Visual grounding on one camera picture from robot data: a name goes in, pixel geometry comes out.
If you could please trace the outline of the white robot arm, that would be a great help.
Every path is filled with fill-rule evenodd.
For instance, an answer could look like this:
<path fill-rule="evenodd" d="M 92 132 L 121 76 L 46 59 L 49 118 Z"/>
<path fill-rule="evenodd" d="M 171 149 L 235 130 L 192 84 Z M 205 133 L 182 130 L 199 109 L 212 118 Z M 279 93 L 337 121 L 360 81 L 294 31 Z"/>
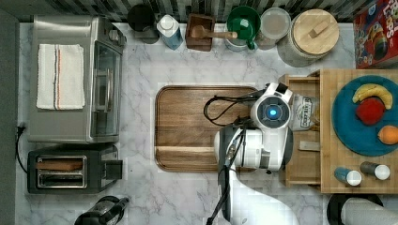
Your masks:
<path fill-rule="evenodd" d="M 239 168 L 277 172 L 289 162 L 293 152 L 289 127 L 292 96 L 285 84 L 271 82 L 264 90 L 239 99 L 253 104 L 247 119 L 216 133 L 219 202 L 207 225 L 218 214 L 231 225 L 299 225 L 289 206 L 244 185 L 237 175 Z"/>

